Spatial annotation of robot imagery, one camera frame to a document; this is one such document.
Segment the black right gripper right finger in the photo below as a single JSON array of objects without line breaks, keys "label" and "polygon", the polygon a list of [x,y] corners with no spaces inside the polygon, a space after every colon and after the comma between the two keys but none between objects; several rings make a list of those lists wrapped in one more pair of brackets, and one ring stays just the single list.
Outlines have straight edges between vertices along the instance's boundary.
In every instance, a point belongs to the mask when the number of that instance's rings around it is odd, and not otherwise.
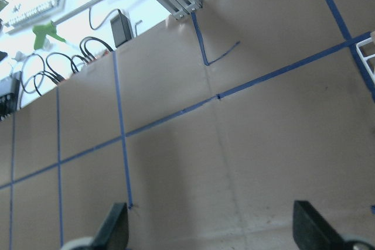
[{"label": "black right gripper right finger", "polygon": [[298,249],[352,248],[309,201],[303,200],[294,201],[293,239]]}]

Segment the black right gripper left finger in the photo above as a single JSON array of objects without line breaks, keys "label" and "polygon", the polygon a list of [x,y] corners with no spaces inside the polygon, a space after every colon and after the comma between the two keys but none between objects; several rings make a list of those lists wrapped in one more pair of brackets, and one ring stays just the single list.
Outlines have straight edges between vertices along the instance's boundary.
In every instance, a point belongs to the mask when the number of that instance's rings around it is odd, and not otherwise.
[{"label": "black right gripper left finger", "polygon": [[114,203],[89,249],[125,250],[129,241],[128,208],[126,203]]}]

